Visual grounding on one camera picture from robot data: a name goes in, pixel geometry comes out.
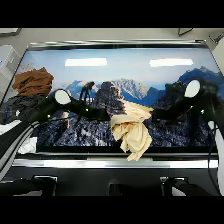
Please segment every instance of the brown cloth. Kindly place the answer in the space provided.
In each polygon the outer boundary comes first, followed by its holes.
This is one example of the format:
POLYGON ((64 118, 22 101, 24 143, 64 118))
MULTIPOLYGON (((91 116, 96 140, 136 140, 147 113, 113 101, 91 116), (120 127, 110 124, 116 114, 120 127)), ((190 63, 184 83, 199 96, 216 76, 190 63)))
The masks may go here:
POLYGON ((51 91, 53 79, 54 77, 43 67, 16 75, 12 88, 18 90, 20 96, 47 96, 51 91))

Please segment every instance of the screen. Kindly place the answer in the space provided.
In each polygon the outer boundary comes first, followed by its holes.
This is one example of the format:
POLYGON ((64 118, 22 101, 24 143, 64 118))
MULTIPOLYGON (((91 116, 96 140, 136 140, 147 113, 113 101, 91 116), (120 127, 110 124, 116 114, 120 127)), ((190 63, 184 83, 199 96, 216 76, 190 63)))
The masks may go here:
MULTIPOLYGON (((209 146, 209 127, 202 119, 193 122, 186 116, 183 122, 169 125, 152 123, 150 118, 155 108, 172 107, 192 77, 216 84, 218 96, 224 100, 222 74, 206 48, 28 50, 15 77, 2 104, 1 125, 16 120, 20 113, 28 116, 31 108, 59 88, 80 100, 83 87, 92 83, 86 102, 105 108, 110 117, 143 117, 152 137, 150 147, 209 146), (15 77, 27 71, 40 74, 40 78, 26 88, 16 85, 15 77)), ((53 119, 60 118, 67 119, 42 124, 35 130, 37 146, 116 144, 109 121, 89 121, 69 111, 57 111, 53 119)))

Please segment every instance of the sky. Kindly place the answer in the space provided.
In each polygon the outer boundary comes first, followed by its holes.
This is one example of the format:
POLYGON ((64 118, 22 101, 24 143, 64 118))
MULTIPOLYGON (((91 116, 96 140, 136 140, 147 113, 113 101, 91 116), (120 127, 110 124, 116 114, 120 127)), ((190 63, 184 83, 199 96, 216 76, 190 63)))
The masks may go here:
POLYGON ((100 83, 116 79, 133 79, 148 87, 164 89, 187 70, 204 66, 213 72, 219 69, 208 49, 200 48, 129 48, 129 49, 72 49, 27 51, 20 66, 45 67, 55 83, 74 80, 100 83), (65 66, 66 59, 106 58, 106 66, 65 66), (151 67, 150 60, 163 58, 192 59, 193 65, 151 67))

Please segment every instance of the screen bezel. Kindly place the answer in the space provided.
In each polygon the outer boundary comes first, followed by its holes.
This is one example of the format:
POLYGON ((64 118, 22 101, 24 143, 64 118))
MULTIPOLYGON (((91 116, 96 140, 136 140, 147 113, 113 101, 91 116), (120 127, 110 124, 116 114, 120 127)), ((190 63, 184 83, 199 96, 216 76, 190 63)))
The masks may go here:
MULTIPOLYGON (((7 87, 0 106, 4 102, 5 96, 14 80, 17 69, 27 51, 44 51, 44 50, 71 50, 71 49, 118 49, 118 48, 207 48, 209 47, 203 40, 97 40, 97 41, 66 41, 66 42, 45 42, 33 43, 28 45, 21 60, 15 70, 15 73, 7 87)), ((143 157, 147 156, 206 156, 209 147, 151 147, 150 152, 145 152, 143 157)), ((101 156, 123 156, 124 153, 119 146, 37 146, 37 152, 33 155, 63 156, 63 155, 101 155, 101 156)), ((217 155, 217 148, 213 147, 212 155, 217 155)), ((18 157, 30 157, 30 154, 18 155, 18 157)))

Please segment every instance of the beige cloth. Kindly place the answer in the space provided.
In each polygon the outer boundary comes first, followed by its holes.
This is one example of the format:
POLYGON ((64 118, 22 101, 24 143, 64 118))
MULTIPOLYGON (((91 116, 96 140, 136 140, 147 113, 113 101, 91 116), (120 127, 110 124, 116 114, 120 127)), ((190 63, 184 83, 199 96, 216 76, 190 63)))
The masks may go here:
POLYGON ((122 139, 121 149, 132 153, 127 158, 139 160, 152 142, 148 129, 142 123, 142 117, 136 118, 125 114, 113 115, 111 118, 111 130, 115 140, 122 139))

